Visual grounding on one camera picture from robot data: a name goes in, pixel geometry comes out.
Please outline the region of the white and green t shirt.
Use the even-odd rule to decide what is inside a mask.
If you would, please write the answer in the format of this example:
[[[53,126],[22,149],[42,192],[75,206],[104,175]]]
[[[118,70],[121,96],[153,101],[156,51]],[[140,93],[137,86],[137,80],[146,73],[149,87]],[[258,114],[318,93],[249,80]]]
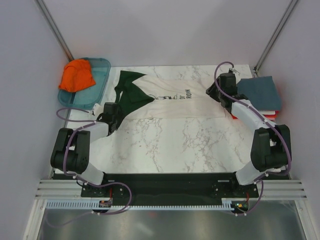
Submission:
[[[117,127],[123,120],[216,119],[226,115],[223,107],[206,90],[211,79],[162,79],[122,70],[116,87]]]

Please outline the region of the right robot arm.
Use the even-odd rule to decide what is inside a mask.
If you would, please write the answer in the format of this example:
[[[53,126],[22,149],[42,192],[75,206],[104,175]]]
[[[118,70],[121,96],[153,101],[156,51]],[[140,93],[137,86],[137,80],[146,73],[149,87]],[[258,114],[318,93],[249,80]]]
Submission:
[[[291,136],[289,128],[277,125],[262,115],[243,94],[238,94],[236,76],[232,71],[214,77],[206,94],[241,120],[252,132],[250,162],[235,173],[229,191],[235,197],[247,191],[247,185],[263,176],[285,176],[291,169]]]

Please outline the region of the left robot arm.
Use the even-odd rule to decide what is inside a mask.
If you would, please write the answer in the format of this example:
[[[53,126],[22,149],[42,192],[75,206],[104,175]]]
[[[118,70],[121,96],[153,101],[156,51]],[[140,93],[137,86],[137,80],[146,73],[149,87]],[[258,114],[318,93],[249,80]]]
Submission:
[[[106,102],[96,120],[86,120],[86,125],[76,129],[61,128],[51,154],[51,167],[92,185],[92,191],[99,197],[106,196],[110,185],[103,180],[104,172],[90,163],[90,146],[115,132],[122,116],[119,104]]]

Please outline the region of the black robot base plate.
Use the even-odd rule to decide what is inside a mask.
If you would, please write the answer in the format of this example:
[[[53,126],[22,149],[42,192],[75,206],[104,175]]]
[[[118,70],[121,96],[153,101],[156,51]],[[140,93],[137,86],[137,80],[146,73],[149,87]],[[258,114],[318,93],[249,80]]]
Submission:
[[[117,204],[214,204],[223,198],[259,196],[256,185],[239,185],[234,173],[128,173],[105,174],[97,188],[86,185],[83,198],[112,198]]]

